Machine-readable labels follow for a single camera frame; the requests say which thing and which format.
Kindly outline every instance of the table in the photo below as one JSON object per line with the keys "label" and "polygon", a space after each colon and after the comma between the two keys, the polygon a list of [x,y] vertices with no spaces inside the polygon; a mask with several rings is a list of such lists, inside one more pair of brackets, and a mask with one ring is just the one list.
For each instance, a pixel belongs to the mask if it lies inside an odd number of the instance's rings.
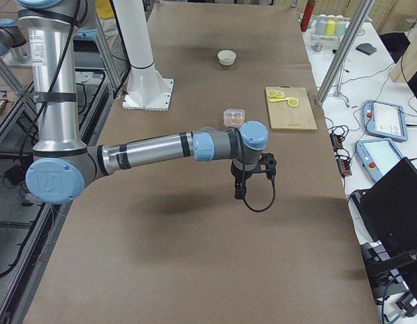
{"label": "table", "polygon": [[[316,94],[294,9],[155,5],[168,112],[114,104],[99,142],[203,126],[226,108],[268,125],[265,87]],[[283,42],[273,41],[276,34]],[[217,52],[238,58],[222,67]],[[263,215],[233,199],[230,161],[180,159],[117,172],[74,202],[25,323],[377,323],[323,111],[317,132],[270,131],[278,198]],[[248,200],[271,198],[265,177]]]}
{"label": "table", "polygon": [[[363,29],[365,34],[357,37],[354,45],[352,46],[352,50],[347,56],[345,68],[349,71],[349,73],[345,73],[343,75],[343,82],[362,76],[371,76],[376,72],[388,68],[392,64],[394,66],[393,60],[384,47],[384,44],[381,42],[375,29],[372,27],[372,24],[370,22],[364,23]],[[310,31],[303,33],[303,40],[306,46],[309,61],[312,65],[312,73],[315,84],[316,86],[320,86],[331,61],[334,58],[332,49],[336,49],[339,46],[339,43],[323,41],[322,51],[320,53],[315,53],[311,49],[311,46],[316,42],[316,40],[311,39]],[[355,50],[356,46],[361,43],[371,43],[378,50],[371,56],[367,56]],[[341,91],[349,98],[352,106],[351,108],[347,108],[342,100],[335,99],[333,97],[328,97],[323,104],[325,115],[330,118],[335,125],[347,125],[351,130],[356,130],[355,132],[350,132],[343,143],[344,147],[350,152],[351,155],[354,154],[354,144],[357,140],[374,138],[373,136],[364,134],[364,124],[362,122],[361,111],[356,112],[356,117],[360,122],[360,125],[353,116],[353,113],[357,109],[360,109],[366,100],[376,99],[378,94],[381,92],[378,100],[397,103],[403,106],[407,113],[415,114],[408,105],[409,99],[412,98],[414,94],[407,84],[394,83],[390,78],[387,79],[389,71],[390,68],[371,78],[363,78],[343,84]],[[410,104],[417,110],[417,100],[415,98],[410,101]],[[406,121],[407,124],[417,124],[417,117],[406,116]],[[331,121],[327,121],[327,126],[332,126]],[[403,143],[396,142],[396,146],[400,149],[404,156],[414,158],[417,157],[417,128],[408,128],[408,134],[408,141]],[[414,161],[414,165],[417,168],[417,160]],[[371,188],[373,184],[374,182],[362,167],[362,163],[358,156],[354,155],[352,161],[352,176],[346,178],[345,181],[345,194],[348,196],[356,189]],[[349,207],[354,220],[356,235],[360,243],[364,244],[366,242],[372,242],[352,201],[350,202]],[[394,295],[390,297],[389,301],[386,303],[385,313],[390,319],[394,318],[399,312],[399,309],[396,307],[394,302],[400,296],[401,295]],[[401,318],[397,323],[417,323],[417,315],[411,319]]]}

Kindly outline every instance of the yellow fabric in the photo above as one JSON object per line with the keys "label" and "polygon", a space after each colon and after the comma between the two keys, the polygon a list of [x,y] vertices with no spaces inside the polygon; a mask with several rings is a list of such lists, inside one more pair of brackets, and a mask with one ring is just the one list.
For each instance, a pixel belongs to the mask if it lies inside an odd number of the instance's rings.
{"label": "yellow fabric", "polygon": [[96,12],[99,19],[114,18],[114,11],[109,0],[96,0]]}

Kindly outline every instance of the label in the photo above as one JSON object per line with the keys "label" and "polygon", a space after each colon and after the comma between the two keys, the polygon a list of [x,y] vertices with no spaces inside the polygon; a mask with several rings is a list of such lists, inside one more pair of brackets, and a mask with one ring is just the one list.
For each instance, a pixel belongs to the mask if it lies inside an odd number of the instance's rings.
{"label": "label", "polygon": [[47,64],[45,52],[44,34],[30,35],[30,52],[32,54],[32,66],[42,66]]}

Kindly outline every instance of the person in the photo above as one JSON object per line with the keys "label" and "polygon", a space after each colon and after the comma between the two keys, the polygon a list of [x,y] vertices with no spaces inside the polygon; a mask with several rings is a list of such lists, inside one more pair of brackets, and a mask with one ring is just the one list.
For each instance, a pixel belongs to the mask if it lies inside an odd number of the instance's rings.
{"label": "person", "polygon": [[95,0],[95,5],[115,67],[122,78],[128,69],[128,60],[123,49],[119,30],[117,29],[113,8],[109,0]]}

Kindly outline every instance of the white bowl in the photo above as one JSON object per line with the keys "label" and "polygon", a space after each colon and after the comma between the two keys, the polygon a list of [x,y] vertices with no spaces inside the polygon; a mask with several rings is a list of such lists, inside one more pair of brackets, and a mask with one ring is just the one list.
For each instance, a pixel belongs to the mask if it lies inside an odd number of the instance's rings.
{"label": "white bowl", "polygon": [[219,59],[219,63],[225,66],[232,65],[236,57],[237,55],[233,51],[230,51],[229,49],[224,49],[223,51],[220,51],[219,53],[217,53],[217,58]]}

